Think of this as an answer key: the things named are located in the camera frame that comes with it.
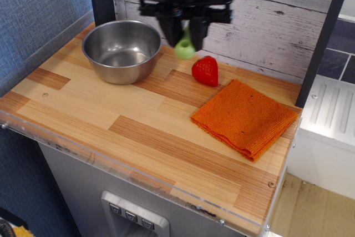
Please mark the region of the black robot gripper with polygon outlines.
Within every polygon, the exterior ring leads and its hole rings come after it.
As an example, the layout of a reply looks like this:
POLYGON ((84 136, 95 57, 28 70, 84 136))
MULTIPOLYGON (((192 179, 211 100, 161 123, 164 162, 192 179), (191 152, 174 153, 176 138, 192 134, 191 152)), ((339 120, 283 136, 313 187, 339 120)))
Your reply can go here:
POLYGON ((142 16, 158 17, 168 44, 176 46, 183 36, 181 19, 190 20, 191 41, 202 50, 209 23, 230 23, 232 0, 139 0, 142 16))

